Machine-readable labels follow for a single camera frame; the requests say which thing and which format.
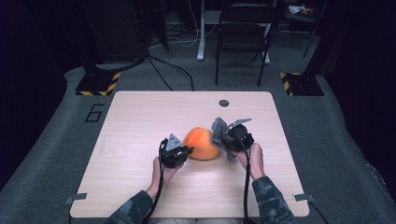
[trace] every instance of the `yellow black hazard tape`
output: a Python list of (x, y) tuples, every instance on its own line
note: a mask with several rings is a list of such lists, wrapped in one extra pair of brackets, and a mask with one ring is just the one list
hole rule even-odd
[(280, 77), (282, 78), (283, 87), (285, 88), (286, 94), (287, 95), (293, 95), (293, 92), (291, 91), (290, 84), (289, 84), (288, 79), (287, 79), (287, 75), (300, 76), (301, 73), (280, 73)]
[(110, 95), (111, 92), (116, 88), (117, 81), (120, 78), (120, 73), (114, 75), (111, 79), (111, 83), (105, 91), (76, 91), (76, 95), (86, 95), (86, 96), (93, 96), (93, 95)]

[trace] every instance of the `chair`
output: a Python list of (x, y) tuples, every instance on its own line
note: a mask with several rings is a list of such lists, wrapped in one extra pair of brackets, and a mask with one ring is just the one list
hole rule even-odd
[[(304, 57), (306, 56), (306, 53), (311, 47), (312, 40), (314, 39), (314, 36), (318, 29), (318, 25), (320, 23), (320, 19), (322, 18), (323, 12), (326, 9), (327, 2), (328, 0), (286, 0), (284, 3), (280, 18), (301, 25), (306, 29), (310, 30), (310, 34), (308, 36), (309, 41), (305, 49)], [(308, 12), (308, 14), (304, 14), (301, 12), (291, 14), (289, 12), (289, 6), (300, 5), (304, 5), (305, 8), (312, 9), (312, 12)]]
[[(235, 3), (221, 11), (216, 51), (216, 85), (219, 77), (220, 52), (231, 50), (255, 52), (253, 61), (264, 52), (257, 82), (257, 86), (260, 86), (265, 57), (275, 30), (276, 15), (276, 8), (269, 4)], [(261, 26), (264, 23), (272, 24), (267, 34)]]

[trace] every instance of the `table top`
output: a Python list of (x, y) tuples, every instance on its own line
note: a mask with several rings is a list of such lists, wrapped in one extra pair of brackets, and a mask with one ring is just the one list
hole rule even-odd
[[(227, 100), (223, 107), (219, 101)], [(292, 194), (304, 193), (272, 95), (264, 91), (118, 91), (81, 180), (72, 217), (109, 217), (151, 182), (152, 161), (161, 141), (174, 134), (183, 140), (195, 127), (210, 130), (221, 117), (244, 123), (263, 148), (265, 173), (282, 192), (297, 217), (307, 216), (306, 202)], [(220, 154), (211, 161), (188, 158), (172, 182), (163, 188), (151, 217), (243, 217), (245, 169), (238, 160)], [(259, 210), (251, 187), (248, 214)]]

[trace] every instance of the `cable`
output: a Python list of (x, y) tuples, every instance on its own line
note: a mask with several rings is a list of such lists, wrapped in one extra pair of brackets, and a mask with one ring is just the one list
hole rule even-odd
[(247, 173), (246, 173), (245, 188), (244, 188), (244, 224), (250, 224), (250, 223), (254, 223), (252, 220), (248, 219), (248, 183), (250, 180), (250, 153), (251, 153), (251, 151), (248, 152), (248, 150), (245, 148), (244, 143), (236, 134), (234, 136), (236, 137), (236, 139), (239, 140), (239, 143), (242, 145), (243, 150), (245, 152), (245, 156), (247, 157)]
[[(170, 41), (168, 42), (168, 44), (181, 44), (184, 47), (190, 47), (190, 46), (185, 46), (182, 43), (188, 43), (188, 42), (196, 42), (196, 36), (194, 36), (195, 39), (193, 40), (181, 40), (181, 38), (185, 38), (185, 37), (190, 37), (189, 34), (186, 34), (185, 32), (181, 31), (178, 34), (173, 34), (173, 35), (169, 35), (167, 38), (169, 40), (176, 40), (176, 41)], [(153, 39), (151, 40), (151, 43), (149, 44), (148, 49), (153, 49), (153, 48), (157, 48), (159, 46), (161, 46), (161, 42), (158, 40), (158, 38), (156, 38), (155, 36), (153, 37)]]
[(317, 210), (317, 212), (319, 213), (319, 215), (323, 218), (323, 221), (326, 224), (329, 224), (329, 222), (327, 221), (326, 217), (323, 216), (323, 214), (319, 211), (319, 209), (312, 203), (312, 202), (308, 202), (309, 205), (311, 205), (313, 208), (315, 208), (315, 210)]
[(215, 30), (216, 27), (217, 25), (214, 25), (212, 29), (205, 35), (205, 38), (207, 38)]
[(72, 223), (72, 215), (70, 215), (70, 213), (69, 213), (69, 219), (67, 219), (67, 223), (68, 224)]
[(192, 91), (195, 91), (194, 80), (192, 79), (192, 76), (190, 75), (190, 73), (188, 73), (186, 70), (184, 70), (183, 68), (181, 68), (181, 67), (179, 67), (179, 66), (177, 66), (177, 65), (174, 65), (174, 64), (172, 64), (172, 63), (168, 63), (168, 62), (166, 62), (166, 61), (164, 61), (164, 60), (158, 59), (158, 58), (153, 57), (153, 56), (150, 56), (150, 55), (147, 56), (147, 59), (149, 60), (149, 62), (151, 63), (151, 65), (154, 67), (154, 69), (157, 71), (157, 73), (160, 75), (161, 79), (163, 80), (163, 82), (164, 82), (165, 85), (169, 88), (170, 91), (172, 91), (173, 89), (172, 89), (172, 88), (169, 86), (169, 84), (165, 81), (165, 79), (163, 78), (163, 75), (162, 75), (161, 72), (157, 69), (157, 67), (154, 65), (154, 63), (152, 62), (152, 60), (154, 60), (154, 61), (156, 61), (156, 62), (159, 62), (159, 63), (163, 63), (163, 64), (168, 65), (168, 66), (174, 68), (175, 70), (177, 70), (180, 74), (182, 74), (182, 75), (187, 79), (187, 81), (189, 82), (189, 84), (190, 84), (190, 86), (191, 86), (191, 90), (192, 90)]
[(160, 185), (158, 186), (158, 191), (157, 195), (155, 195), (154, 203), (151, 206), (151, 209), (149, 210), (148, 214), (143, 218), (142, 223), (147, 224), (149, 223), (149, 218), (151, 217), (152, 213), (155, 210), (155, 207), (157, 206), (158, 201), (160, 200), (161, 196), (161, 191), (163, 190), (163, 163), (161, 162), (161, 152), (159, 151), (159, 163), (160, 163)]
[(169, 88), (170, 91), (172, 91), (173, 89), (168, 85), (168, 83), (165, 81), (165, 79), (163, 78), (163, 75), (161, 74), (161, 72), (157, 69), (157, 67), (154, 65), (154, 63), (152, 62), (152, 60), (150, 59), (149, 56), (146, 57), (148, 59), (148, 61), (151, 63), (151, 65), (154, 67), (155, 71), (157, 71), (158, 75), (160, 75), (160, 78), (163, 80), (163, 83), (165, 83), (165, 85)]
[(191, 47), (192, 45), (194, 45), (199, 40), (198, 25), (197, 25), (197, 21), (195, 20), (194, 14), (192, 13), (191, 0), (189, 0), (189, 7), (190, 7), (190, 12), (191, 12), (191, 15), (192, 15), (192, 19), (194, 21), (194, 25), (195, 25), (196, 37), (195, 37), (195, 40), (189, 45), (183, 45), (181, 42), (179, 42), (180, 45), (183, 46), (183, 47)]

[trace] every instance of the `black cable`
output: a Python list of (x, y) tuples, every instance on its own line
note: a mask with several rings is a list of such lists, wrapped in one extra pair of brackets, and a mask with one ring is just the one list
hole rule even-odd
[(68, 223), (68, 224), (71, 224), (71, 223), (72, 223), (72, 216), (70, 215), (70, 213), (69, 213), (69, 219), (67, 220), (67, 223)]
[(154, 203), (151, 206), (151, 209), (149, 210), (148, 214), (145, 216), (145, 218), (143, 218), (142, 223), (143, 224), (147, 224), (149, 223), (149, 218), (151, 217), (152, 213), (155, 210), (155, 207), (157, 206), (158, 201), (160, 200), (160, 196), (161, 196), (161, 191), (163, 190), (163, 163), (161, 162), (161, 155), (158, 157), (159, 158), (159, 163), (160, 163), (160, 185), (158, 186), (158, 191), (157, 191), (157, 195), (155, 195), (155, 199), (154, 199)]
[(163, 82), (165, 83), (165, 85), (169, 88), (169, 90), (172, 91), (173, 89), (172, 89), (172, 88), (168, 85), (168, 83), (165, 81), (165, 79), (163, 78), (162, 74), (161, 74), (160, 71), (157, 69), (157, 67), (155, 67), (155, 65), (154, 65), (154, 63), (152, 62), (152, 60), (155, 60), (156, 62), (159, 62), (159, 63), (166, 64), (166, 65), (168, 65), (168, 66), (174, 68), (175, 70), (177, 70), (180, 74), (182, 74), (182, 75), (187, 79), (187, 81), (189, 82), (189, 84), (190, 84), (190, 86), (191, 86), (191, 90), (192, 90), (192, 91), (195, 91), (194, 80), (192, 79), (192, 76), (190, 75), (190, 73), (188, 73), (186, 70), (184, 70), (183, 68), (181, 68), (181, 67), (179, 67), (179, 66), (177, 66), (177, 65), (174, 65), (174, 64), (172, 64), (172, 63), (168, 63), (168, 62), (166, 62), (166, 61), (164, 61), (164, 60), (158, 59), (158, 58), (153, 57), (153, 56), (151, 56), (151, 55), (147, 55), (147, 59), (149, 60), (149, 62), (151, 63), (151, 65), (154, 67), (154, 69), (157, 71), (157, 73), (160, 75), (161, 79), (163, 80)]
[(245, 152), (245, 156), (247, 157), (247, 173), (246, 173), (245, 188), (244, 188), (244, 224), (249, 224), (249, 223), (254, 223), (253, 221), (250, 221), (248, 219), (248, 183), (250, 180), (250, 151), (248, 154), (248, 150), (245, 148), (245, 145), (242, 142), (242, 140), (238, 136), (235, 137), (239, 140), (239, 143), (241, 144)]
[(323, 221), (326, 224), (329, 224), (329, 222), (327, 221), (326, 217), (323, 216), (323, 214), (319, 211), (319, 209), (312, 203), (312, 202), (308, 202), (309, 205), (311, 205), (313, 208), (315, 208), (315, 210), (317, 210), (317, 212), (319, 213), (319, 215), (323, 218)]
[(177, 66), (177, 65), (174, 65), (174, 64), (172, 64), (172, 63), (168, 63), (168, 62), (166, 62), (166, 61), (164, 61), (164, 60), (158, 59), (158, 58), (156, 58), (156, 57), (153, 57), (153, 56), (149, 56), (149, 57), (150, 57), (151, 59), (153, 59), (153, 60), (159, 62), (159, 63), (166, 64), (166, 65), (168, 65), (168, 66), (174, 68), (175, 70), (177, 70), (177, 71), (178, 71), (181, 75), (183, 75), (183, 76), (187, 79), (187, 81), (190, 83), (191, 90), (192, 90), (192, 91), (195, 91), (194, 80), (192, 79), (192, 76), (190, 75), (190, 73), (188, 73), (186, 70), (184, 70), (183, 68), (181, 68), (181, 67), (179, 67), (179, 66)]
[(150, 59), (149, 56), (146, 56), (146, 58), (148, 59), (148, 61), (151, 63), (151, 65), (154, 67), (155, 71), (157, 71), (158, 75), (160, 75), (160, 78), (163, 80), (163, 83), (165, 83), (165, 85), (169, 88), (170, 91), (172, 91), (173, 89), (168, 85), (168, 83), (165, 81), (165, 79), (163, 78), (163, 75), (161, 74), (161, 72), (157, 69), (157, 67), (154, 65), (154, 63), (152, 62), (152, 60)]

